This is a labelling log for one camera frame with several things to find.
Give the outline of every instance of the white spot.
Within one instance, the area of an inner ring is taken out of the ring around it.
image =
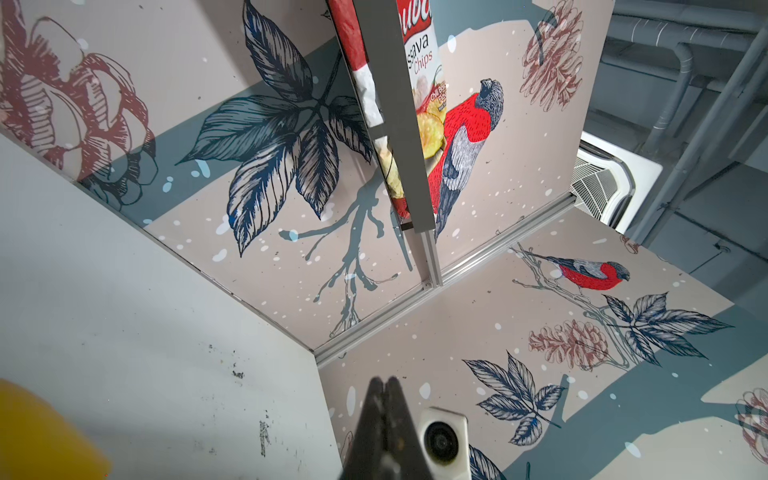
[[[432,388],[429,386],[428,383],[425,383],[421,386],[419,389],[419,394],[421,394],[422,398],[424,400],[429,400],[429,394],[432,393]]]
[[[333,207],[335,207],[336,204],[333,202],[328,202],[323,208],[323,212],[320,214],[320,221],[321,222],[327,222],[328,220],[333,217]]]
[[[624,447],[627,449],[627,452],[631,453],[634,457],[640,458],[640,449],[636,447],[634,443],[624,442]]]
[[[195,161],[197,162],[197,167],[200,168],[200,172],[203,174],[203,177],[210,178],[210,168],[208,168],[208,162],[199,158],[196,158]]]
[[[346,414],[352,416],[355,412],[355,387],[349,387],[346,393]]]
[[[214,262],[220,262],[221,260],[224,260],[225,258],[227,258],[227,249],[223,248],[223,249],[219,250],[219,253],[214,255],[214,258],[212,258],[212,260]]]

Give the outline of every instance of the bird illustration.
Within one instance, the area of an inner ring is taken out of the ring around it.
[[[542,258],[558,266],[563,276],[578,286],[589,290],[610,290],[622,280],[629,281],[629,270],[616,262],[591,262],[571,258],[544,257],[533,252],[528,255]]]
[[[428,177],[432,207],[437,214],[435,239],[445,228],[453,204],[467,186],[485,139],[502,118],[502,84],[485,79],[480,85],[479,93],[445,116],[445,149]]]

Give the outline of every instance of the gray vertical beam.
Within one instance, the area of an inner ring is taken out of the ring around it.
[[[384,115],[384,131],[397,162],[413,230],[435,229],[432,198],[413,107],[411,80],[395,0],[354,0],[368,65]]]

